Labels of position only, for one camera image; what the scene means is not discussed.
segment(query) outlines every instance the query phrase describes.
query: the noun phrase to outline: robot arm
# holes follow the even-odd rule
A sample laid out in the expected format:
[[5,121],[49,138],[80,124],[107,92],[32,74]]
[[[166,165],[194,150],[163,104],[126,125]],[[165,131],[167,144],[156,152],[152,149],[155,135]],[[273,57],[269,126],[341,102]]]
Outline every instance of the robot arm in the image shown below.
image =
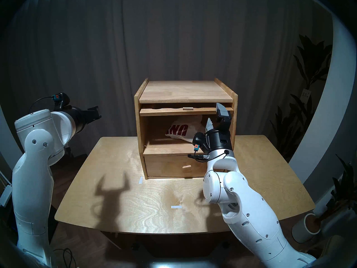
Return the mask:
[[19,235],[17,247],[42,265],[54,267],[47,220],[53,178],[50,166],[64,155],[64,146],[86,124],[101,118],[97,107],[81,110],[65,93],[53,96],[55,110],[40,110],[16,120],[25,153],[13,169],[13,205]]
[[[205,200],[218,203],[223,219],[234,235],[266,267],[304,267],[315,258],[290,246],[274,211],[259,193],[249,187],[247,179],[239,171],[229,141],[230,115],[220,110],[222,108],[217,103],[219,126],[213,129],[208,121],[208,131],[197,133],[193,139],[193,144],[203,147],[203,152],[208,154],[207,172],[203,178]],[[229,172],[215,172],[214,169]]]

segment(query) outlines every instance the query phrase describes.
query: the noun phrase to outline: cable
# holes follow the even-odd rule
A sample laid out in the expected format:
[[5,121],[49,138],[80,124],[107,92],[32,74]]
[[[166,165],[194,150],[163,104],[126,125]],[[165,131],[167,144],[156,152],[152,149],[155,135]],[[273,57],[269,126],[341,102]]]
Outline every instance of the cable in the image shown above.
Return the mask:
[[[74,259],[74,256],[73,256],[73,254],[72,254],[72,251],[71,251],[69,248],[65,248],[65,249],[55,249],[55,250],[53,250],[53,251],[63,251],[63,255],[62,255],[62,256],[63,256],[63,261],[64,261],[64,263],[65,263],[66,268],[70,268],[70,267],[71,267],[72,259],[73,259],[73,261],[74,261],[75,268],[77,268],[76,260]],[[66,262],[66,259],[65,259],[65,252],[69,253],[70,256],[71,256],[71,258],[70,258],[70,260],[69,260],[69,265],[67,265],[67,262]]]
[[218,155],[218,156],[215,156],[214,158],[211,158],[211,159],[199,160],[199,159],[196,159],[196,151],[195,151],[195,153],[194,153],[194,159],[195,159],[197,162],[204,163],[204,162],[208,162],[208,161],[211,161],[211,160],[213,160],[213,159],[216,159],[216,158],[218,158],[218,157],[220,157],[220,156],[222,156],[222,155],[224,155],[224,154],[225,154],[225,155],[228,155],[228,154],[229,154],[229,151],[228,151],[228,150],[225,150],[223,154],[220,154],[220,155]]
[[30,109],[29,109],[29,113],[28,114],[30,114],[31,113],[31,108],[34,106],[34,104],[35,103],[37,103],[39,100],[42,100],[42,99],[47,99],[47,98],[53,98],[53,96],[48,96],[48,97],[42,97],[42,98],[40,98],[40,99],[38,99],[38,100],[36,100],[31,106],[30,106]]

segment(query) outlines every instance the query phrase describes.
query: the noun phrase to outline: wooden drawer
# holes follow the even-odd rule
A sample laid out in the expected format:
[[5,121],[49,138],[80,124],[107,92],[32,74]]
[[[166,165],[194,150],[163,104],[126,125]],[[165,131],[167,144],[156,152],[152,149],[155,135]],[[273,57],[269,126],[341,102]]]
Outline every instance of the wooden drawer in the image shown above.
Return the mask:
[[195,178],[204,177],[206,163],[200,163],[186,155],[145,156],[147,177],[154,178]]

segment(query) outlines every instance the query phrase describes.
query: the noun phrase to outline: plastic bag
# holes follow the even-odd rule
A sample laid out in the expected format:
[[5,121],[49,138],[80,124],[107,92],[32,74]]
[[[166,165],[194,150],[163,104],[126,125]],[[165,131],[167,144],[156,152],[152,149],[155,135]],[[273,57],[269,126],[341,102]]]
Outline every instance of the plastic bag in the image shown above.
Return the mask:
[[202,115],[181,116],[176,121],[172,122],[165,135],[170,136],[173,139],[182,139],[192,143],[194,135],[198,131],[205,131],[204,127],[201,125],[201,120]]

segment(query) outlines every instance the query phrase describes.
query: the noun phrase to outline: curtain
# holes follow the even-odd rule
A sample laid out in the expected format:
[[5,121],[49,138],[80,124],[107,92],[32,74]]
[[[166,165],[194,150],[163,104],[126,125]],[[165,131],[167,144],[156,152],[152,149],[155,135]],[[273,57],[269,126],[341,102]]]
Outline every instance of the curtain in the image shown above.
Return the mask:
[[299,34],[332,43],[331,17],[311,0],[27,0],[0,42],[16,116],[7,120],[62,91],[79,108],[98,105],[102,119],[70,141],[88,154],[102,136],[136,135],[133,96],[145,78],[217,77],[238,94],[236,134],[274,142],[269,120],[303,88]]

